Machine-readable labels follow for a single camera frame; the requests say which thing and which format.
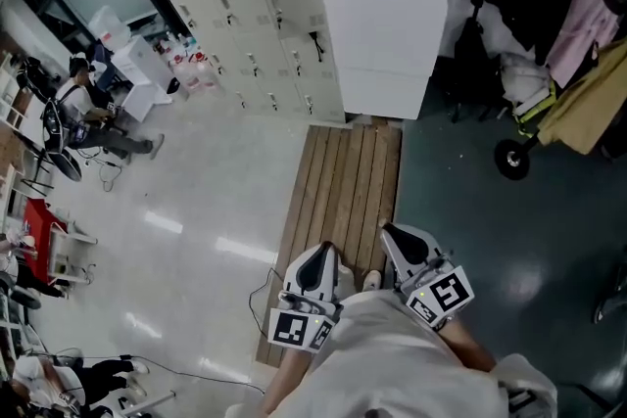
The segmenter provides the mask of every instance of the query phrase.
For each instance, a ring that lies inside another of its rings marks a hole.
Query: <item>dark pants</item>
[[[60,298],[63,296],[62,291],[59,291],[57,288],[49,286],[45,282],[37,279],[32,273],[32,270],[30,270],[27,265],[23,265],[21,263],[18,268],[18,280],[16,281],[16,284],[21,288],[32,288],[48,297]]]
[[[120,159],[124,159],[128,154],[150,154],[153,149],[153,142],[148,140],[135,141],[124,138],[115,131],[92,128],[87,131],[85,139],[73,148],[91,147],[106,148]]]
[[[129,360],[103,360],[91,367],[74,369],[85,392],[85,405],[102,400],[109,392],[126,388],[126,379],[118,373],[130,373],[133,365]]]

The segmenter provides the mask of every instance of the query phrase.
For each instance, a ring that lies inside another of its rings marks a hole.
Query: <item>wall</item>
[[[70,51],[41,22],[24,0],[7,0],[0,11],[3,29],[50,72],[66,77]]]

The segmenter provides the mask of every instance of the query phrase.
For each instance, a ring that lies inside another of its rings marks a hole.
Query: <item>bag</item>
[[[43,108],[41,121],[50,135],[50,139],[45,142],[47,151],[61,153],[66,144],[80,143],[85,137],[86,127],[69,118],[63,107],[64,102],[78,87],[78,85],[73,85],[59,100],[48,99]]]

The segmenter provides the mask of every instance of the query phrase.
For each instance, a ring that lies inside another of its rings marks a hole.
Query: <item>cable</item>
[[[264,336],[264,338],[267,339],[267,334],[264,332],[264,330],[262,329],[262,325],[259,322],[259,319],[257,318],[257,314],[255,313],[255,311],[253,310],[253,296],[256,295],[259,291],[261,291],[263,288],[265,288],[268,283],[270,282],[270,273],[274,272],[274,275],[276,275],[276,277],[278,277],[278,279],[281,281],[281,283],[283,282],[283,278],[278,274],[278,272],[276,270],[274,270],[274,268],[270,268],[270,270],[267,272],[267,277],[265,278],[265,283],[260,287],[257,288],[255,291],[253,291],[249,297],[248,297],[248,307],[251,310],[251,313],[253,314],[253,319],[255,319],[255,324],[257,324],[257,329],[259,329],[259,332]]]
[[[46,357],[50,357],[50,358],[54,358],[57,357],[60,353],[63,353],[64,351],[68,351],[68,350],[79,350],[79,348],[76,347],[70,347],[70,348],[65,348],[61,351],[58,351],[57,353],[38,353],[38,352],[33,352],[32,355],[43,355]],[[208,382],[217,382],[217,383],[226,383],[229,385],[239,385],[241,387],[250,387],[251,389],[255,389],[256,391],[259,391],[262,393],[262,395],[265,395],[265,391],[255,385],[252,385],[250,383],[245,383],[245,382],[234,382],[232,380],[221,380],[220,378],[210,378],[208,376],[201,376],[201,375],[195,375],[193,373],[184,373],[182,371],[175,371],[174,369],[168,368],[167,366],[164,366],[163,364],[160,364],[159,362],[155,362],[152,359],[149,359],[148,357],[143,357],[141,355],[131,355],[131,354],[124,354],[124,355],[110,355],[110,356],[106,356],[106,357],[78,357],[81,359],[98,359],[98,360],[109,360],[109,359],[121,359],[121,360],[128,360],[130,361],[131,359],[140,359],[140,360],[145,360],[146,362],[150,362],[151,364],[154,364],[157,367],[160,367],[162,369],[165,369],[166,371],[174,374],[174,375],[178,375],[178,376],[188,376],[190,378],[199,378],[200,380],[207,380]],[[71,392],[71,391],[77,391],[82,389],[82,387],[77,388],[77,389],[68,389],[66,391],[64,391],[64,393],[67,392]]]

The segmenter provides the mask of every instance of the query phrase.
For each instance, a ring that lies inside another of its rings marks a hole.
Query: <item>white appliance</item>
[[[132,37],[111,62],[133,83],[121,105],[130,116],[142,122],[154,105],[172,103],[166,91],[174,74],[142,36]]]
[[[447,0],[324,0],[346,112],[417,118]]]

